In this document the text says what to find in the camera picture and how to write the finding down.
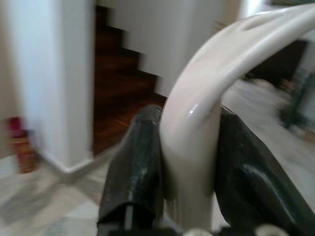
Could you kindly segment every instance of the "stair riser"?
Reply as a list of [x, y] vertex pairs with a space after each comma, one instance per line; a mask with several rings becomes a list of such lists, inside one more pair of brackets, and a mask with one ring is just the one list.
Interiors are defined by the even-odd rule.
[[97, 54], [115, 51], [121, 48], [123, 39], [120, 35], [100, 34], [95, 36], [95, 52]]

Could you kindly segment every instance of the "white wall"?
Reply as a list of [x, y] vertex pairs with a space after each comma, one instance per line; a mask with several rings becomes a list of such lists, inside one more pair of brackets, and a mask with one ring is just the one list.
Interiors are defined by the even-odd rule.
[[221, 0], [107, 0], [113, 26], [128, 32], [125, 47], [143, 53], [140, 69], [160, 76], [156, 92], [167, 96], [194, 52], [213, 33]]
[[5, 0], [27, 128], [44, 157], [65, 172], [91, 159], [93, 2], [71, 3]]

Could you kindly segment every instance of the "baseboard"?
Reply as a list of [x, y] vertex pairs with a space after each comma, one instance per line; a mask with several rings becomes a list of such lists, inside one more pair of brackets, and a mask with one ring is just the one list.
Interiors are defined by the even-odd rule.
[[103, 163], [110, 161], [117, 153], [117, 150], [118, 146], [110, 147], [96, 157], [78, 163], [71, 168], [65, 168], [61, 163], [56, 161], [55, 158], [52, 158], [52, 156], [45, 151], [39, 152], [38, 156], [52, 172], [60, 177], [63, 183], [71, 184], [81, 176], [88, 174]]

